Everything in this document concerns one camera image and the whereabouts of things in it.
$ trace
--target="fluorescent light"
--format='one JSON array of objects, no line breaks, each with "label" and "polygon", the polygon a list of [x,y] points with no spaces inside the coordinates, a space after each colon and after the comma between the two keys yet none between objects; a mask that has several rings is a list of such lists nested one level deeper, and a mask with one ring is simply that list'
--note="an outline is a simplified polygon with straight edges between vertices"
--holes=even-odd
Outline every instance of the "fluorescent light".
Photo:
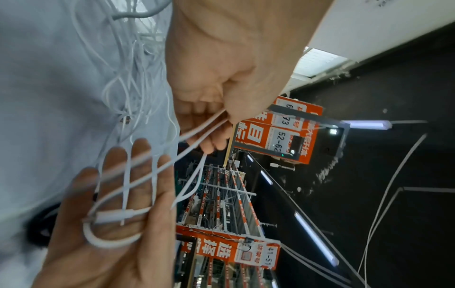
[{"label": "fluorescent light", "polygon": [[273,184],[273,182],[270,180],[269,177],[267,177],[267,175],[265,174],[265,172],[263,170],[261,170],[261,174],[267,180],[267,182],[269,182],[270,185]]},{"label": "fluorescent light", "polygon": [[313,231],[313,229],[308,225],[308,223],[303,220],[302,216],[295,212],[294,213],[295,218],[297,218],[297,221],[299,221],[300,225],[302,225],[303,229],[308,233],[308,235],[311,237],[311,239],[314,241],[314,243],[317,245],[317,247],[321,250],[322,254],[327,258],[327,260],[332,264],[332,266],[338,266],[340,261],[333,255],[333,253],[328,249],[328,247],[325,245],[325,243],[316,235],[316,233]]},{"label": "fluorescent light", "polygon": [[392,123],[387,120],[343,120],[349,123],[353,129],[373,129],[373,130],[388,130],[392,128]]}]

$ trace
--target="hand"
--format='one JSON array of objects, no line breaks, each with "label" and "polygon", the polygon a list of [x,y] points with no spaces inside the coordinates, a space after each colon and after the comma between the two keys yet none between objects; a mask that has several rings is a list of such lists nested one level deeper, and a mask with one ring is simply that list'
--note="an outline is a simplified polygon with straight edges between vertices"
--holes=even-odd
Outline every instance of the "hand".
[{"label": "hand", "polygon": [[[232,124],[264,111],[332,1],[174,0],[166,65],[182,133],[223,107]],[[200,146],[224,149],[231,134],[222,126]]]},{"label": "hand", "polygon": [[[145,139],[137,140],[132,157],[150,150]],[[127,153],[122,148],[112,148],[103,164],[103,170],[124,163]],[[162,156],[158,166],[170,160]],[[151,160],[131,169],[130,181],[151,172]],[[82,170],[73,185],[98,175],[95,168]],[[102,184],[98,199],[123,185],[123,175]],[[169,288],[173,283],[175,245],[175,209],[170,209],[175,199],[173,167],[158,175],[155,205],[148,215],[138,216],[119,223],[94,225],[97,237],[105,240],[123,239],[143,231],[142,238],[120,249],[100,249],[87,243],[82,234],[82,220],[93,204],[93,191],[66,198],[60,207],[54,232],[49,244],[43,269],[35,279],[33,288]],[[152,183],[145,182],[130,189],[128,208],[150,206]],[[107,202],[103,209],[122,207],[122,196]]]}]

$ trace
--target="ceiling light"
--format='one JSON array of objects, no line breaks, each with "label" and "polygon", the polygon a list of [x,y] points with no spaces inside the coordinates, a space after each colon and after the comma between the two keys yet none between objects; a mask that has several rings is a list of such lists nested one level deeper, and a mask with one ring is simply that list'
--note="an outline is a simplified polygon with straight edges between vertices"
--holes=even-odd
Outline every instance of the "ceiling light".
[{"label": "ceiling light", "polygon": [[303,229],[308,233],[317,247],[321,250],[322,254],[327,258],[327,260],[332,264],[332,266],[338,266],[340,261],[333,255],[333,253],[329,250],[329,248],[325,245],[325,243],[316,235],[313,229],[308,225],[308,223],[302,218],[302,216],[295,212],[295,218],[299,221],[300,225],[302,225]]},{"label": "ceiling light", "polygon": [[343,120],[343,122],[351,125],[353,129],[388,130],[392,128],[392,123],[387,120]]},{"label": "ceiling light", "polygon": [[273,182],[270,180],[270,178],[265,174],[263,170],[261,170],[261,174],[267,180],[267,182],[269,182],[270,185],[273,184]]}]

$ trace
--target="gray cable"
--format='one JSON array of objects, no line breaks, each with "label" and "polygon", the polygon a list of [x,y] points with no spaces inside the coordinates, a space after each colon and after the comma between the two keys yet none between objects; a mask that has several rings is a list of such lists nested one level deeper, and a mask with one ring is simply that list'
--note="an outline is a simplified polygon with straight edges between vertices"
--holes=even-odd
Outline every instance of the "gray cable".
[{"label": "gray cable", "polygon": [[112,19],[115,21],[123,18],[149,18],[163,11],[171,2],[172,0],[164,0],[161,4],[158,4],[155,8],[147,12],[121,12],[112,15]]}]

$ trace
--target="white wall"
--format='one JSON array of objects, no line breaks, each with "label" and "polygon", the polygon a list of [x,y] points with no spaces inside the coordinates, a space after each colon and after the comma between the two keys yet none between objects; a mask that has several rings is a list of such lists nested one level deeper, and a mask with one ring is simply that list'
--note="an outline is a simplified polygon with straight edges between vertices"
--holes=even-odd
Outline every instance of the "white wall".
[{"label": "white wall", "polygon": [[309,46],[368,59],[455,21],[455,0],[335,0]]}]

